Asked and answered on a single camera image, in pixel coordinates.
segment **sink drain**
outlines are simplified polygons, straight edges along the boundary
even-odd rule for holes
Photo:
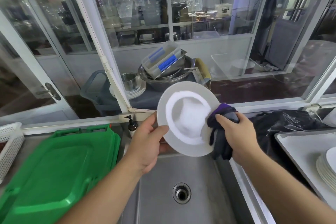
[[[173,198],[176,202],[183,205],[189,202],[191,197],[191,190],[185,183],[178,183],[173,188]]]

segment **green trash bin lid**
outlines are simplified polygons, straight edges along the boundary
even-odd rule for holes
[[[0,199],[0,223],[56,222],[115,166],[119,145],[119,135],[108,125],[87,128],[86,133],[79,128],[56,131],[7,185]]]

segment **white tray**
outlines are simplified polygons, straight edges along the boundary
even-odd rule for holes
[[[278,133],[275,138],[317,195],[336,210],[336,193],[316,169],[317,158],[336,146],[336,129]]]
[[[0,143],[7,142],[0,153],[0,183],[10,169],[24,140],[21,123],[16,122],[0,127]]]

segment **garbage bag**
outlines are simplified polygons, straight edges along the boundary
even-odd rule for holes
[[[250,118],[250,120],[253,122],[257,141],[261,149],[297,180],[312,190],[292,160],[281,148],[274,135],[280,132],[315,130],[329,128],[329,126],[310,117],[308,112],[296,110],[263,112]]]

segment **sink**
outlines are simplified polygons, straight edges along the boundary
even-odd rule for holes
[[[143,175],[119,224],[254,223],[228,161],[160,155]]]

